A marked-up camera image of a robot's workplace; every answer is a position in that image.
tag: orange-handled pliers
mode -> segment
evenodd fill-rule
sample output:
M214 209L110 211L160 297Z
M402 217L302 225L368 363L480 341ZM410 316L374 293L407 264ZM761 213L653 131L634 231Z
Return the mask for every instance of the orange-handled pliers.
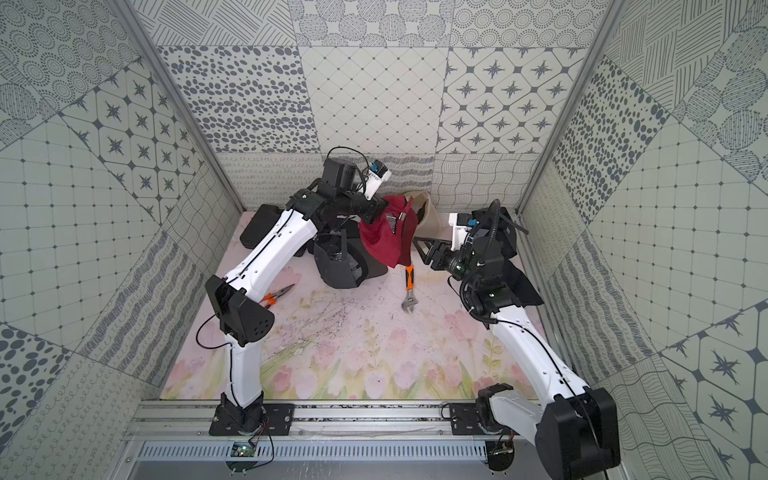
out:
M264 298L262 298L261 301L262 302L266 302L266 305L264 305L266 307L266 309L269 310L270 307L275 304L277 299L279 299L281 296L283 296L286 293L288 293L288 290L292 289L294 285L296 285L296 284L295 283L291 283L289 286L281 288L280 290L277 290L276 292L268 293Z

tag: floral mat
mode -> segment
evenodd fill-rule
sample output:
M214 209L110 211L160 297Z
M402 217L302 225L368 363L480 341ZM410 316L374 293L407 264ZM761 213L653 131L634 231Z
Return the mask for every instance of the floral mat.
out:
M253 212L240 218L218 275L248 250L238 240ZM418 260L414 251L413 258ZM415 262L414 313L404 313L404 269L366 280L356 289L328 287L306 253L294 257L270 291L295 283L271 307L275 325L263 344L261 384L266 399L474 399L479 389L506 382L530 399L535 394L509 352L463 310L446 272ZM542 333L538 312L528 315ZM162 399L218 399L226 386L225 349L205 350L195 332L213 314L203 301ZM200 332L219 345L217 321Z

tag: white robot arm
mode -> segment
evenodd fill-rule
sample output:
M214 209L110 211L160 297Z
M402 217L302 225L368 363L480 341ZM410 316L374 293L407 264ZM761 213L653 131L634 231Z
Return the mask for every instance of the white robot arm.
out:
M274 315L259 304L290 257L338 216L359 215L370 223L386 202L375 196L389 176L386 166L366 170L365 191L353 186L353 165L326 160L323 178L291 197L287 210L253 251L223 278L206 282L230 349L230 378L217 408L238 432L254 432L262 422L261 346ZM371 176L378 180L371 181ZM487 432L514 429L534 443L552 478L580 478L618 465L615 404L603 390L592 390L541 338L523 304L504 281L502 245L496 240L498 200L485 218L452 214L452 242L414 239L424 263L447 270L460 280L459 296L470 316L498 337L531 382L541 404L521 397L511 386L497 384L478 393L476 406ZM483 227L488 234L480 236ZM419 246L429 247L425 253Z

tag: gray patterned wallpaper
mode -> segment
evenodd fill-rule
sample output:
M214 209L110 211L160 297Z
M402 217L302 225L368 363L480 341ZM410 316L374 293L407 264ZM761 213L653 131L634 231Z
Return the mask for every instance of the gray patterned wallpaper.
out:
M395 162L407 173L386 192L429 188L442 210L515 205L532 163L512 159L544 149L609 3L128 1L249 208L285 203L314 154L348 146L419 159ZM446 154L480 171L513 154L510 183L489 193L429 167ZM263 184L245 181L256 172Z
M768 474L768 2L632 0L523 213L635 478Z
M0 477L101 478L239 212L105 2L2 12Z

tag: red bag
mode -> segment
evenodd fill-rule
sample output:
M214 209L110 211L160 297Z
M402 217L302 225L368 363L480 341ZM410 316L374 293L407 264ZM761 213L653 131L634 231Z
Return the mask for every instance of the red bag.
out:
M368 253L379 262L394 268L398 264L411 265L411 242L419 223L411 208L413 199L406 202L402 195L384 197L389 205L373 223L360 222L360 240ZM395 231L387 221L387 214L396 218Z

